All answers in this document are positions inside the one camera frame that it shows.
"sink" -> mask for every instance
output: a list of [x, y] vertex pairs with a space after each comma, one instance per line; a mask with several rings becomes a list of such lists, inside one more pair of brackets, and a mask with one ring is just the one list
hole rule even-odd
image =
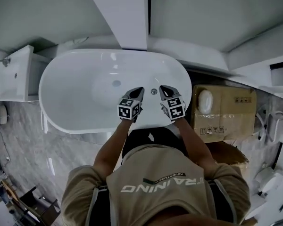
[[33, 53], [30, 45], [8, 56], [10, 63], [0, 63], [0, 101], [38, 100], [39, 82], [51, 59]]
[[132, 129], [171, 124], [161, 110], [160, 85], [176, 88], [188, 107], [191, 80], [174, 58], [144, 51], [77, 49], [55, 57], [39, 86], [40, 106], [55, 128], [71, 134], [114, 131], [117, 104], [128, 90], [144, 87], [143, 111]]

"faucet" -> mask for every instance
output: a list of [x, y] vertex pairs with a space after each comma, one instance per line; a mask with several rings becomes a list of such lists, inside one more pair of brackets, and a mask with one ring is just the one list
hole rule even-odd
[[10, 63], [10, 58], [0, 59], [0, 62], [2, 62], [5, 67], [7, 67]]

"round white object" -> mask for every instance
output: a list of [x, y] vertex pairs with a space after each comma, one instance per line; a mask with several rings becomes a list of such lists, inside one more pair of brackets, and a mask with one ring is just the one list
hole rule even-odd
[[280, 170], [274, 171], [271, 167], [268, 167], [260, 171], [255, 179], [260, 183], [260, 191], [266, 193], [280, 185], [283, 172]]
[[4, 104], [0, 102], [0, 125], [8, 122], [8, 112]]
[[208, 90], [203, 90], [198, 96], [198, 110], [200, 113], [207, 115], [211, 112], [213, 107], [213, 95]]

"white wall panel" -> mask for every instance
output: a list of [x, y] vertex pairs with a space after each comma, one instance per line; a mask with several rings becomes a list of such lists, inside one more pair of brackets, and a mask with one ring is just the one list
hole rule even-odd
[[147, 50], [148, 0], [94, 0], [122, 48]]
[[214, 48], [150, 36], [148, 51], [169, 55], [183, 64], [194, 65], [197, 68], [228, 71], [225, 55]]
[[151, 35], [228, 51], [283, 21], [283, 0], [151, 0]]
[[261, 63], [283, 62], [283, 25], [276, 27], [232, 50], [227, 57], [229, 70]]

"freestanding bathtub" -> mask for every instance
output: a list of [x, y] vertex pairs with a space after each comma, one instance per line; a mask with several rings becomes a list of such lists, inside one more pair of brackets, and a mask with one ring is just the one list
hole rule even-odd
[[63, 132], [110, 132], [120, 123], [120, 97], [130, 89], [144, 87], [143, 111], [132, 129], [160, 127], [171, 124], [161, 110], [160, 85], [175, 87], [188, 107], [191, 81], [172, 57], [143, 51], [78, 49], [48, 64], [40, 81], [39, 100], [47, 120]]

